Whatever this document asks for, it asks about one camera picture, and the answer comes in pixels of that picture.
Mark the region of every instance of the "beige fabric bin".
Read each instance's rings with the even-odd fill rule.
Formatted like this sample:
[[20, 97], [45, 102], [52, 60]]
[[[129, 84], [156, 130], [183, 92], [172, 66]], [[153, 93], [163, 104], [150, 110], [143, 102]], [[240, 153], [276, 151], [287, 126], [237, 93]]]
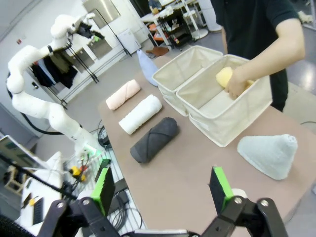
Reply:
[[189, 111], [190, 121], [219, 147], [231, 143], [272, 102], [269, 76], [256, 80], [236, 100], [216, 81], [222, 68], [234, 69], [247, 61], [225, 55], [176, 93]]
[[165, 101], [183, 116], [188, 116], [187, 109], [176, 96], [176, 91], [222, 56], [219, 51], [193, 46], [160, 68], [153, 79]]

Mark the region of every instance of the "person's hand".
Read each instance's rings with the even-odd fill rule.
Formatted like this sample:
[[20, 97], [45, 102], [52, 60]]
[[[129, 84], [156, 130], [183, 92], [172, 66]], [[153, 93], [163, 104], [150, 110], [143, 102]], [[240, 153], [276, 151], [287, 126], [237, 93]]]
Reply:
[[242, 76], [238, 68], [236, 68], [225, 88], [225, 91], [229, 92], [229, 96], [235, 100], [246, 90], [246, 87], [247, 80]]

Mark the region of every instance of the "black rolled towel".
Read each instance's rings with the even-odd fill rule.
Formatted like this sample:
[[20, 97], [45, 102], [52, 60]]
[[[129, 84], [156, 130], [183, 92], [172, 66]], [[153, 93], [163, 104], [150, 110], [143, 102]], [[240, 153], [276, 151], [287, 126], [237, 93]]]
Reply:
[[130, 153], [137, 162], [148, 163], [177, 134], [176, 120], [163, 118], [130, 149]]

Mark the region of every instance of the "storage bin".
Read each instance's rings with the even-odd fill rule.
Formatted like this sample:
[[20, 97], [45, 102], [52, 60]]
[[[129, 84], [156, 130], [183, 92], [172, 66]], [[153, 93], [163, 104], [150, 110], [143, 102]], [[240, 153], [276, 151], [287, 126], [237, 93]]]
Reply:
[[189, 111], [190, 121], [219, 147], [231, 143], [272, 102], [269, 76], [256, 80], [236, 100], [216, 81], [224, 67], [235, 69], [247, 61], [225, 55], [176, 93]]
[[188, 116], [187, 109], [176, 96], [176, 91], [222, 56], [219, 51], [193, 46], [160, 68], [153, 79], [164, 100], [180, 114]]

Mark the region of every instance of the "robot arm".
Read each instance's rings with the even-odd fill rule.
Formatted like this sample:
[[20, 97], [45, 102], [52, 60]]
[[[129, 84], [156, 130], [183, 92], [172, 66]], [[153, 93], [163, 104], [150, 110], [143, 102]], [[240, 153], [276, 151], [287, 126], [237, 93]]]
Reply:
[[79, 34], [87, 38], [97, 35], [100, 38], [104, 38], [100, 33], [90, 30], [91, 25], [88, 24], [88, 20], [94, 16], [94, 13], [77, 18], [68, 15], [58, 16], [50, 29], [53, 39], [49, 45], [40, 49], [30, 45], [25, 46], [8, 63], [10, 76], [7, 79], [6, 85], [13, 95], [12, 104], [14, 108], [39, 119], [48, 119], [52, 128], [65, 134], [75, 142], [76, 153], [86, 144], [96, 149], [100, 149], [101, 146], [96, 138], [81, 128], [78, 122], [65, 113], [61, 105], [27, 94], [24, 91], [23, 73], [34, 62], [66, 46], [69, 35]]

